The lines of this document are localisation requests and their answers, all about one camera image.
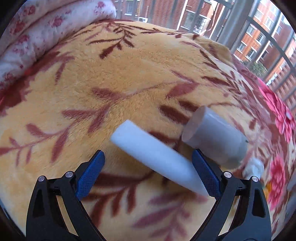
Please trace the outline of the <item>folded white floral quilt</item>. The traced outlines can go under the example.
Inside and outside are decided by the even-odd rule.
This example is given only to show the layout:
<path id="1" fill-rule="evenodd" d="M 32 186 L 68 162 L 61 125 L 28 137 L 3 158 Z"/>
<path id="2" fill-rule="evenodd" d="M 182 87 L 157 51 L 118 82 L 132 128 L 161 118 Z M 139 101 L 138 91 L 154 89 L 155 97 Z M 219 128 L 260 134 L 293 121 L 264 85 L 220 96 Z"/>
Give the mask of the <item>folded white floral quilt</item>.
<path id="1" fill-rule="evenodd" d="M 113 1 L 26 1 L 1 36 L 1 90 L 65 37 L 115 17 Z"/>

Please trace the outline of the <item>white foam cylinder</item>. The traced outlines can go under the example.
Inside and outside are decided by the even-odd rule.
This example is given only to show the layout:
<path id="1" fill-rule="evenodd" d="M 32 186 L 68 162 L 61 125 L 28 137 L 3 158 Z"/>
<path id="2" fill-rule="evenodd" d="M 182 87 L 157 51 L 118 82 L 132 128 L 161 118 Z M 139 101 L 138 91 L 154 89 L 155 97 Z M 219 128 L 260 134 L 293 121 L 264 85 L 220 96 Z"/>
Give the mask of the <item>white foam cylinder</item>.
<path id="1" fill-rule="evenodd" d="M 126 120 L 122 123 L 110 140 L 121 150 L 174 183 L 197 194 L 208 195 L 191 161 L 132 121 Z"/>

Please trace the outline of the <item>floral yellow plush blanket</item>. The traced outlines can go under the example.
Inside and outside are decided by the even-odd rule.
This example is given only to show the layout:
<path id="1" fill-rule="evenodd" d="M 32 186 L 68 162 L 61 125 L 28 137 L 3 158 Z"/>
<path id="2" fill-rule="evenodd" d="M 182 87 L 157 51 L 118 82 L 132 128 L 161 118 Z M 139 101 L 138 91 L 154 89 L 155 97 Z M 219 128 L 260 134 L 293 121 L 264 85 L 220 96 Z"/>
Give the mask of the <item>floral yellow plush blanket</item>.
<path id="1" fill-rule="evenodd" d="M 107 240 L 189 240 L 215 200 L 142 165 L 110 141 L 125 120 L 191 157 L 183 126 L 201 106 L 249 140 L 262 161 L 272 234 L 285 225 L 295 170 L 288 107 L 221 44 L 151 24 L 103 21 L 47 52 L 1 97 L 1 201 L 20 231 L 39 176 L 62 176 L 105 153 L 82 202 Z"/>

